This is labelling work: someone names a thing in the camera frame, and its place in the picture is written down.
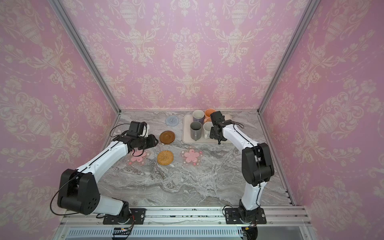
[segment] tray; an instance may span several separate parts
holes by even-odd
[[[231,115],[225,114],[223,116],[226,120],[232,120]],[[190,130],[189,130],[189,125],[192,122],[193,122],[192,114],[187,114],[184,116],[184,118],[183,118],[183,137],[182,137],[183,142],[185,142],[185,143],[216,143],[217,144],[216,139],[211,139],[211,138],[205,139],[204,138],[204,130],[201,133],[201,138],[199,140],[197,140],[197,141],[193,140],[190,136]],[[231,143],[231,142],[230,141],[222,141],[221,143]]]

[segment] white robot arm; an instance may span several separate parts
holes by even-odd
[[[210,117],[213,124],[210,138],[218,140],[218,144],[229,140],[242,152],[242,174],[247,184],[239,201],[238,213],[243,222],[251,222],[257,215],[262,215],[261,194],[270,177],[275,174],[269,147],[266,143],[259,144],[252,140],[239,129],[240,124],[225,120],[220,111],[212,113]]]
[[[129,130],[117,135],[106,149],[76,170],[65,170],[60,179],[57,204],[59,207],[85,215],[91,213],[115,215],[119,223],[129,220],[131,212],[126,201],[100,195],[97,182],[121,157],[134,148],[148,149],[158,144],[153,134],[148,135],[145,122],[130,123]]]

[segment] gray marble surface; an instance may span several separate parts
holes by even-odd
[[[258,142],[265,137],[256,111],[222,111],[234,121],[244,124],[244,132]],[[128,165],[129,154],[116,162],[98,183],[101,194],[128,201],[131,206],[180,206],[180,205],[238,205],[244,193],[245,180],[241,173],[241,153],[232,144],[192,144],[203,152],[200,166],[186,166],[180,153],[191,144],[182,142],[183,116],[192,111],[135,111],[123,112],[121,123],[145,121],[149,132],[159,139],[163,131],[170,130],[176,139],[170,145],[159,143],[148,149],[150,156],[142,166]],[[165,124],[168,116],[175,115],[180,122],[175,127]],[[128,129],[128,125],[116,128],[114,135]],[[174,154],[174,161],[162,166],[157,155],[163,150]],[[266,185],[262,205],[289,204],[279,173]]]

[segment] wall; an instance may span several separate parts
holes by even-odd
[[[383,8],[322,0],[264,114],[320,240],[384,239]]]
[[[60,174],[100,151],[115,114],[47,1],[1,1],[0,24],[1,239],[49,240]]]
[[[257,109],[308,0],[62,0],[121,109]]]

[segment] black mounting plate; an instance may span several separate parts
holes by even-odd
[[[244,222],[240,219],[240,214],[237,208],[226,208],[224,209],[224,213],[227,224],[244,224]],[[266,224],[264,209],[261,207],[258,208],[258,212],[256,214],[256,224]]]
[[[135,217],[135,222],[134,225],[143,225],[144,224],[144,219],[145,219],[145,211],[146,209],[130,209],[132,215]],[[125,223],[125,225],[131,225],[132,224],[133,218],[130,218],[128,222]],[[103,224],[105,225],[117,225],[119,224],[118,222],[121,221],[121,218],[118,216],[113,216],[113,215],[106,215]]]

